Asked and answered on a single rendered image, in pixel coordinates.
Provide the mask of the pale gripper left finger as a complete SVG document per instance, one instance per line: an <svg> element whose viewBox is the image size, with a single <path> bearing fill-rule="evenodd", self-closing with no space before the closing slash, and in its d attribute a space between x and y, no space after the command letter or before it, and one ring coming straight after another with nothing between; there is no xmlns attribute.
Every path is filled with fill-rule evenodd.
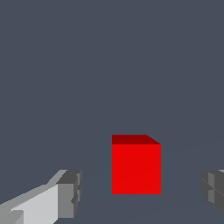
<svg viewBox="0 0 224 224"><path fill-rule="evenodd" d="M73 218L82 195L82 171L59 170L38 186L0 205L0 224L55 224Z"/></svg>

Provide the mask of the red cube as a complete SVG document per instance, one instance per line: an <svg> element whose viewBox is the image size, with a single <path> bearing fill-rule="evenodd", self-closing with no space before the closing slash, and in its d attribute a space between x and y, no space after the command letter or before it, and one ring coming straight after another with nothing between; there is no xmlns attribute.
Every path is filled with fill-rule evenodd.
<svg viewBox="0 0 224 224"><path fill-rule="evenodd" d="M112 193L161 193L161 144L148 135L112 136Z"/></svg>

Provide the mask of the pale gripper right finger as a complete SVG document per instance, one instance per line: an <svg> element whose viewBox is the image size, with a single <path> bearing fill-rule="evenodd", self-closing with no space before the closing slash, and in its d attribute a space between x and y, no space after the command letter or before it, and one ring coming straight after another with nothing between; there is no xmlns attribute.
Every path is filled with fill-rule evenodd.
<svg viewBox="0 0 224 224"><path fill-rule="evenodd" d="M200 178L203 196L224 214L224 170L202 171Z"/></svg>

